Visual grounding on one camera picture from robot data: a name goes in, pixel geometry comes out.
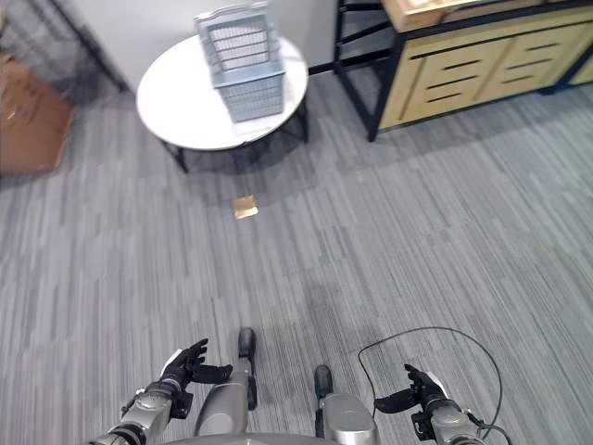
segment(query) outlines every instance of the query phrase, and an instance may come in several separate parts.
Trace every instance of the drawer handle slot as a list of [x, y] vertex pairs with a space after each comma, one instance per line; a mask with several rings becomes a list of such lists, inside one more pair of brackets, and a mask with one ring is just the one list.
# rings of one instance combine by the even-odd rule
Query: drawer handle slot
[[470, 81], [471, 79], [476, 79], [477, 77], [478, 76], [468, 76], [468, 77], [463, 77], [461, 79], [457, 79], [456, 81], [450, 81], [450, 82], [445, 82], [445, 83], [437, 83], [435, 85], [428, 86], [426, 89], [427, 90], [432, 90], [433, 88], [438, 88], [440, 86], [451, 85], [452, 83], [459, 83], [459, 82]]
[[470, 60], [469, 62], [463, 62], [463, 63], [457, 63], [455, 65], [449, 65], [448, 67], [445, 67], [442, 69], [442, 71], [445, 70], [454, 70], [456, 68], [461, 68], [461, 67], [467, 67], [468, 65], [473, 65], [474, 63], [478, 63], [481, 62], [482, 59], [477, 59], [477, 60]]
[[533, 46], [531, 48], [525, 49], [525, 51], [537, 51], [538, 49], [546, 49], [552, 48], [553, 46], [558, 46], [559, 44], [540, 44], [538, 46]]
[[527, 62], [527, 63], [522, 63], [519, 65], [513, 65], [512, 67], [507, 67], [507, 70], [517, 70], [518, 68], [530, 67], [532, 65], [539, 65], [540, 63], [548, 63], [548, 62], [551, 62], [552, 60], [554, 60], [554, 59], [553, 58], [542, 58], [541, 60], [536, 60], [534, 62]]
[[437, 97], [436, 99], [427, 100], [426, 103], [430, 104], [431, 102], [436, 102], [443, 99], [449, 99], [450, 97], [455, 97], [456, 95], [461, 95], [461, 93], [455, 93], [454, 95], [444, 95], [442, 97]]
[[507, 81], [502, 81], [502, 83], [513, 83], [513, 82], [519, 82], [519, 81], [524, 81], [525, 79], [531, 79], [534, 76], [521, 76], [521, 77], [516, 77], [514, 79], [508, 79]]

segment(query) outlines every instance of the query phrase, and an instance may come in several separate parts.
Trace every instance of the white wall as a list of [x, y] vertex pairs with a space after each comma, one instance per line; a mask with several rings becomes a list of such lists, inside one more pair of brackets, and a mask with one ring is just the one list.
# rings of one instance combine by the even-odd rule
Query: white wall
[[[241, 0], [70, 1], [134, 90], [153, 60], [195, 33], [194, 16], [241, 3]], [[279, 32], [303, 51], [310, 66], [332, 60], [335, 0], [271, 0], [271, 5]]]

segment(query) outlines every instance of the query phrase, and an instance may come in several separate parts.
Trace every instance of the light blue basket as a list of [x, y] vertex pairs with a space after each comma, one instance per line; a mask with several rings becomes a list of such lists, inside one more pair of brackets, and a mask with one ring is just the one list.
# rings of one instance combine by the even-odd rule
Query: light blue basket
[[212, 84], [234, 122], [284, 111], [284, 65], [267, 6], [230, 6], [196, 18]]

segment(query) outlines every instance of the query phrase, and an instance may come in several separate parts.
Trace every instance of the wooden cabinet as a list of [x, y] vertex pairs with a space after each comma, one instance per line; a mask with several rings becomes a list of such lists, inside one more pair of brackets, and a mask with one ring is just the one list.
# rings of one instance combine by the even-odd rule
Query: wooden cabinet
[[551, 86], [592, 43], [593, 6], [409, 40], [380, 128]]
[[593, 27], [584, 23], [514, 37], [476, 102], [553, 85], [587, 49], [591, 36]]
[[403, 119], [415, 121], [470, 106], [509, 44], [502, 39], [425, 58]]

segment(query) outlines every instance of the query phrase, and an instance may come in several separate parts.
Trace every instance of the striped carpet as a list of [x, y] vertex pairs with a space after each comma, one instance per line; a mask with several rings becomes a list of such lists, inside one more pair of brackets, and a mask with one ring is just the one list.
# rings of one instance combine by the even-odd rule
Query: striped carpet
[[[494, 354], [515, 443], [591, 442], [593, 86], [374, 144], [332, 74], [312, 78], [309, 106], [308, 145], [279, 137], [255, 163], [193, 153], [185, 176], [133, 98], [110, 95], [80, 109], [59, 170], [3, 180], [0, 443], [99, 435], [173, 350], [210, 337], [208, 361], [231, 361], [242, 325], [259, 334], [250, 427], [312, 434], [318, 363], [370, 405], [356, 351], [431, 324]], [[247, 195], [259, 214], [238, 222]], [[494, 412], [496, 375], [461, 338], [413, 334], [366, 360], [380, 395], [411, 362]], [[417, 443], [409, 414], [378, 415], [383, 443]]]

